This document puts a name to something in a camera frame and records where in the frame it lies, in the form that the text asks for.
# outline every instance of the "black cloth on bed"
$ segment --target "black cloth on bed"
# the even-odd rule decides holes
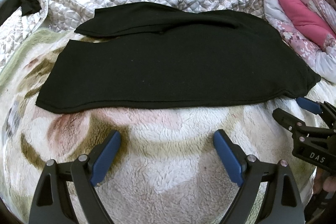
[[[21,6],[22,16],[41,10],[38,0],[6,0],[0,7],[0,26]]]
[[[95,10],[76,32],[111,40],[69,41],[36,101],[54,113],[254,104],[305,96],[321,79],[243,12],[133,3]]]

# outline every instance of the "fleece blanket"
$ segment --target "fleece blanket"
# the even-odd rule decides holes
[[[96,190],[116,224],[218,223],[238,190],[212,145],[219,128],[262,161],[286,159],[301,192],[305,188],[314,167],[291,155],[291,135],[273,120],[272,111],[280,107],[310,126],[323,123],[295,100],[236,107],[103,108],[66,115],[36,107],[41,85],[69,39],[102,42],[73,31],[39,29],[0,74],[0,193],[24,223],[46,161],[72,161],[102,142],[111,129],[121,133],[122,144]],[[335,104],[336,86],[322,80],[307,97]],[[86,223],[73,184],[69,188],[79,222]],[[310,184],[304,203],[311,189]],[[254,223],[264,192],[262,184],[247,223]]]

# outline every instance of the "rivet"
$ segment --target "rivet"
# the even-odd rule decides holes
[[[78,157],[79,161],[86,161],[87,160],[87,155],[83,154]]]
[[[47,161],[47,166],[52,166],[54,164],[54,160],[48,160]]]
[[[247,156],[247,159],[248,159],[248,161],[250,161],[250,162],[255,162],[255,161],[257,160],[257,158],[255,157],[255,155],[248,155],[248,156]]]
[[[280,160],[280,164],[281,164],[283,167],[288,166],[288,162],[287,162],[286,160]]]

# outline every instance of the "finger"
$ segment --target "finger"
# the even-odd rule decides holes
[[[327,192],[336,191],[336,177],[327,177],[323,183],[323,190]]]
[[[323,187],[323,178],[322,178],[323,172],[324,171],[321,168],[317,168],[317,170],[316,170],[316,175],[315,175],[315,178],[314,178],[314,185],[313,185],[313,193],[314,194],[318,194],[322,190],[322,187]]]
[[[324,170],[317,167],[316,168],[316,175],[315,175],[315,179],[321,179],[322,178],[322,175],[324,173]]]

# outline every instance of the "flower print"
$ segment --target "flower print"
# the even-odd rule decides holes
[[[293,33],[291,33],[291,32],[284,32],[284,33],[283,33],[283,36],[284,36],[286,39],[291,39],[291,38],[292,38],[292,35],[293,35]]]
[[[312,0],[309,0],[309,8],[310,10],[312,10],[313,12],[317,13],[317,14],[320,14],[318,9],[316,8],[314,2]]]

